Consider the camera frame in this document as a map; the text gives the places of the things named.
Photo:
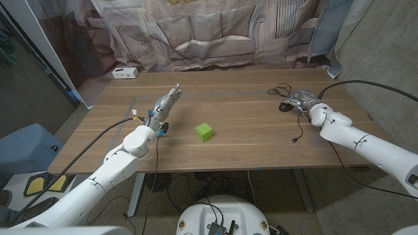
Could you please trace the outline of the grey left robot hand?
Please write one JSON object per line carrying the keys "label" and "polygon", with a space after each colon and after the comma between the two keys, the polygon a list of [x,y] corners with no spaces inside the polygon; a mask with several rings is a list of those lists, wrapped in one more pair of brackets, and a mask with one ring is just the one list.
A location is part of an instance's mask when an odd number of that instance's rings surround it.
{"label": "grey left robot hand", "polygon": [[177,83],[166,95],[160,97],[151,109],[149,118],[144,123],[145,126],[157,131],[162,122],[169,116],[170,109],[181,94],[180,84]]}

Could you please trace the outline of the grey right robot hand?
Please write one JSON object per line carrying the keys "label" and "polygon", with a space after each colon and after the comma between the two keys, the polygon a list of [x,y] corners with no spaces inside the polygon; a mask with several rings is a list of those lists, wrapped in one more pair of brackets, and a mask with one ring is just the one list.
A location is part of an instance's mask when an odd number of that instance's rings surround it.
{"label": "grey right robot hand", "polygon": [[296,107],[302,112],[307,112],[310,111],[314,105],[319,103],[321,103],[321,100],[314,94],[309,91],[299,90],[298,93],[282,101],[279,105],[279,110],[281,112],[288,112]]}

